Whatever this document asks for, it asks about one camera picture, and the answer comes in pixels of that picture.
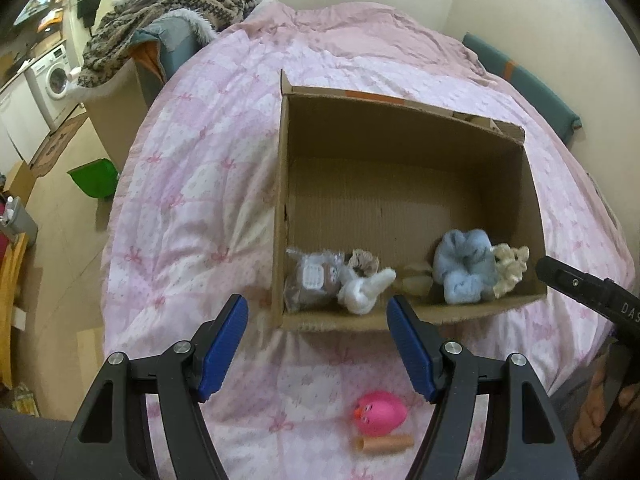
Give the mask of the cream ruffled scrunchie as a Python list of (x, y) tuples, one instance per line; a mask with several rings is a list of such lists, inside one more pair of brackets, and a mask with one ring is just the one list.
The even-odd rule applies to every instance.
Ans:
[(506, 243), (491, 247), (496, 262), (497, 283), (492, 288), (496, 299), (506, 296), (523, 279), (530, 256), (528, 246), (511, 247)]

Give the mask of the peach rubber tube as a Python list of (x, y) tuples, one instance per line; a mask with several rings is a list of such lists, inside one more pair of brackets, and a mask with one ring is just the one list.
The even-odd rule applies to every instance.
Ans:
[(387, 436), (359, 436), (354, 439), (356, 452), (379, 456), (403, 453), (413, 448), (414, 439), (410, 434), (388, 434)]

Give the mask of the light blue fluffy scrunchie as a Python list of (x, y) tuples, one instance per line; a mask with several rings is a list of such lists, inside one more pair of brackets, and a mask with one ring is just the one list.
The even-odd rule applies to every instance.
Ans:
[(477, 304), (495, 299), (496, 260), (487, 233), (480, 229), (444, 234), (434, 253), (433, 280), (446, 304)]

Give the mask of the pink rubber duck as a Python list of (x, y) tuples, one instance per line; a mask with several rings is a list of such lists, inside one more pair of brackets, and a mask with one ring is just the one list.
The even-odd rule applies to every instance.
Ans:
[(352, 421), (369, 437), (384, 437), (401, 426), (408, 408), (399, 396), (387, 391), (373, 391), (360, 396), (352, 411)]

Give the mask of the translucent beige small item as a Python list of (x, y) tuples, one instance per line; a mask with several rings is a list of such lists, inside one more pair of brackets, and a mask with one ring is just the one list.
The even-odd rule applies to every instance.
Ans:
[(396, 269), (394, 287), (405, 295), (426, 298), (433, 284), (433, 269), (427, 261), (405, 264)]

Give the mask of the white sock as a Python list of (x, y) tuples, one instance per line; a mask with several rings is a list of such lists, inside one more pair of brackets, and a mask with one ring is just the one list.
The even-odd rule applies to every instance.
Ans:
[(351, 314), (366, 315), (375, 306), (378, 296), (396, 280), (396, 272), (385, 268), (371, 276), (360, 276), (350, 266), (343, 266), (340, 280), (337, 302)]

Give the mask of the beige lace scrunchie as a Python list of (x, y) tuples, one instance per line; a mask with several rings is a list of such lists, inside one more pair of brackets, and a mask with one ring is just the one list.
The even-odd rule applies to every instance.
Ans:
[(346, 264), (358, 275), (368, 278), (378, 272), (380, 268), (380, 259), (373, 255), (372, 252), (357, 248), (346, 259)]

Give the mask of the clear plastic packet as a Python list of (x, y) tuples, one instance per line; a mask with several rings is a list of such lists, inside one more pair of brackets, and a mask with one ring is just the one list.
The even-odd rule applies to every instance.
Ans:
[(286, 254), (295, 262), (284, 282), (284, 305), (288, 312), (317, 309), (337, 298), (340, 272), (345, 265), (342, 252), (302, 252), (290, 247)]

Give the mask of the teal cushion with orange stripe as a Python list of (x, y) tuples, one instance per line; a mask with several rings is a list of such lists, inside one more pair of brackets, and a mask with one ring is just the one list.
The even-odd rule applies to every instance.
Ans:
[(550, 87), (480, 37), (467, 32), (462, 44), (477, 55), (485, 70), (510, 82), (536, 108), (560, 140), (565, 145), (570, 144), (574, 133), (582, 128), (582, 120)]

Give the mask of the yellow wooden chair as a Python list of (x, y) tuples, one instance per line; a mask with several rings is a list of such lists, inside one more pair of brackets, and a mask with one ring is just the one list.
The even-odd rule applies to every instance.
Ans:
[(6, 248), (1, 263), (1, 295), (0, 295), (0, 358), (1, 385), (13, 388), (11, 362), (11, 336), (13, 328), (14, 299), (17, 292), (18, 279), (27, 249), (28, 237), (20, 233)]

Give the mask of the grey small trash can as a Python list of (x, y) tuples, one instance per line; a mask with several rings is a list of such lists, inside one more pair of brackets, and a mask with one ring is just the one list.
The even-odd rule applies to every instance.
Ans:
[(9, 196), (6, 199), (6, 208), (1, 214), (1, 232), (12, 243), (17, 241), (20, 234), (25, 234), (27, 247), (35, 245), (38, 226), (19, 197)]

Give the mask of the open brown cardboard box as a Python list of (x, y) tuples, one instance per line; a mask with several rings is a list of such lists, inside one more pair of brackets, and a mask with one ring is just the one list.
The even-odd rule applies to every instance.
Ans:
[(386, 329), (386, 304), (290, 313), (286, 250), (372, 252), (382, 266), (430, 260), (453, 229), (546, 252), (525, 132), (510, 122), (354, 90), (280, 82), (271, 317), (294, 332)]

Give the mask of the green plastic bin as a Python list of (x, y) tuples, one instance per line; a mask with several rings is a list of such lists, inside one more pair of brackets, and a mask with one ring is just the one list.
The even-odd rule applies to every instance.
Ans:
[(116, 192), (119, 179), (116, 167), (107, 158), (87, 162), (85, 165), (68, 170), (67, 174), (81, 192), (97, 200), (112, 197)]

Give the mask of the brown door mat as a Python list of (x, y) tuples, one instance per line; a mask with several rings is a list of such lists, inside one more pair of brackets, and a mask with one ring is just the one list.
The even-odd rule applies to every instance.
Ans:
[(67, 118), (54, 133), (47, 136), (30, 163), (30, 170), (36, 179), (44, 177), (55, 166), (66, 146), (88, 118), (87, 113)]

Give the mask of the white kitchen cabinet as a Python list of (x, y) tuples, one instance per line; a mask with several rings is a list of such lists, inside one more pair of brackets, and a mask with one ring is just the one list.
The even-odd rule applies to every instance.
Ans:
[(1, 121), (17, 153), (30, 164), (50, 128), (24, 74), (1, 91)]

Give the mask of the white washing machine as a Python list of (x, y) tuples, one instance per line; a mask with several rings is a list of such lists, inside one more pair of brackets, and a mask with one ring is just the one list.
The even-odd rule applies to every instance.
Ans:
[(68, 93), (71, 70), (65, 44), (52, 48), (26, 70), (32, 96), (52, 131), (62, 125), (77, 106)]

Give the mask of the teal fur-trimmed jacket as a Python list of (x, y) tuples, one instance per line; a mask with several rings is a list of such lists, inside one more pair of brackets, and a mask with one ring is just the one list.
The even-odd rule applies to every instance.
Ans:
[(151, 106), (178, 69), (217, 36), (209, 21), (188, 9), (170, 11), (137, 29), (129, 40), (128, 53), (145, 104)]

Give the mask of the black hanging bag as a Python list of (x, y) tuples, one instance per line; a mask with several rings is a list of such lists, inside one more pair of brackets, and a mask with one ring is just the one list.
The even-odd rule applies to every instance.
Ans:
[(86, 29), (91, 28), (96, 22), (101, 0), (77, 0), (77, 18)]

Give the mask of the patterned knit blanket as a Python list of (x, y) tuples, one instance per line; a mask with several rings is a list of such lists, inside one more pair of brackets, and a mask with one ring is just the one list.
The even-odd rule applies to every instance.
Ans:
[(209, 44), (244, 21), (262, 0), (115, 0), (82, 52), (82, 65), (68, 92), (85, 102), (111, 93), (122, 82), (136, 32), (159, 18), (185, 18), (198, 40)]

